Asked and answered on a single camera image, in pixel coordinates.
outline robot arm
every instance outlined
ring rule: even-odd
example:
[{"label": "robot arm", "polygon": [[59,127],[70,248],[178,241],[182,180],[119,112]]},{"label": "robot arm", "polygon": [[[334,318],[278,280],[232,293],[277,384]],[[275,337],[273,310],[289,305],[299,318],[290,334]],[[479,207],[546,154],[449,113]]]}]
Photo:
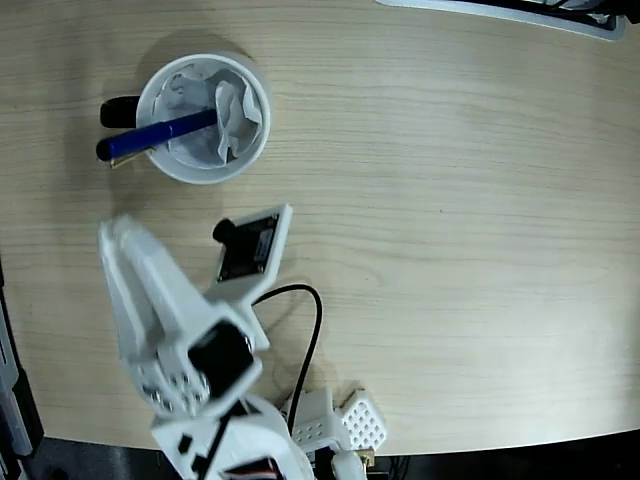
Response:
[{"label": "robot arm", "polygon": [[327,389],[299,403],[296,425],[315,416],[326,426],[308,439],[292,438],[275,406],[247,395],[262,372],[255,354],[269,348],[252,304],[276,280],[291,212],[284,205],[220,222],[214,238],[224,247],[204,294],[131,217],[99,228],[122,364],[156,414],[153,437],[185,479],[269,465],[273,478],[313,480],[308,455],[320,450],[330,452],[333,478],[365,478]]}]

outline dark floor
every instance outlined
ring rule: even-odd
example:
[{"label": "dark floor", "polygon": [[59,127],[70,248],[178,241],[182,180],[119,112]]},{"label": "dark floor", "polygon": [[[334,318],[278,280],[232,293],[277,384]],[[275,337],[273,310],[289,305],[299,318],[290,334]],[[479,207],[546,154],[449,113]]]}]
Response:
[{"label": "dark floor", "polygon": [[[486,452],[419,455],[405,480],[640,479],[640,431],[576,442]],[[391,460],[379,460],[388,471]],[[173,480],[160,452],[45,438],[26,468],[32,480]]]}]

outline white cup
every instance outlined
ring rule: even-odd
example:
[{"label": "white cup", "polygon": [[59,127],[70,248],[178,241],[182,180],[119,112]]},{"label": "white cup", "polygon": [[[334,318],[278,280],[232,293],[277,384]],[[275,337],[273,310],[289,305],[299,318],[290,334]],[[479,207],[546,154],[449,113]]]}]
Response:
[{"label": "white cup", "polygon": [[253,144],[238,158],[229,161],[222,167],[194,166],[190,162],[183,162],[179,155],[170,152],[166,144],[158,145],[147,150],[151,161],[170,177],[181,182],[209,185],[224,182],[244,172],[256,161],[269,137],[271,130],[271,92],[265,75],[248,57],[234,52],[198,53],[178,58],[165,65],[147,82],[136,109],[136,126],[144,127],[158,121],[154,118],[154,103],[166,81],[179,70],[199,62],[216,62],[223,68],[231,70],[244,78],[253,88],[262,112],[262,128]]}]

